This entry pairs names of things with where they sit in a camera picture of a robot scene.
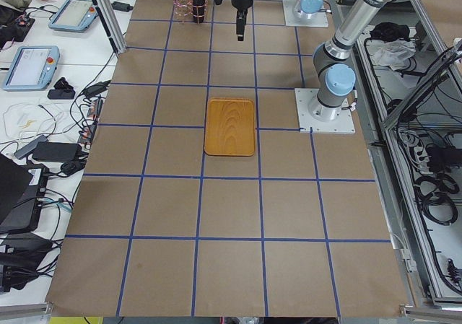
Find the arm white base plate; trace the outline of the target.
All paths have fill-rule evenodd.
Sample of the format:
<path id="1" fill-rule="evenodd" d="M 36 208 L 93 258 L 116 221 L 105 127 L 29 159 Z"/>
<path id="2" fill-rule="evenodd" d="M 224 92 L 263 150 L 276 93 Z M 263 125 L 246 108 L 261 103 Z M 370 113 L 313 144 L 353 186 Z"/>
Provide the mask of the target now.
<path id="1" fill-rule="evenodd" d="M 295 102 L 301 133 L 355 133 L 352 112 L 346 97 L 340 107 L 327 108 L 318 101 L 317 88 L 297 88 Z"/>
<path id="2" fill-rule="evenodd" d="M 305 4 L 300 0 L 283 0 L 285 25 L 290 27 L 328 27 L 324 0 Z"/>

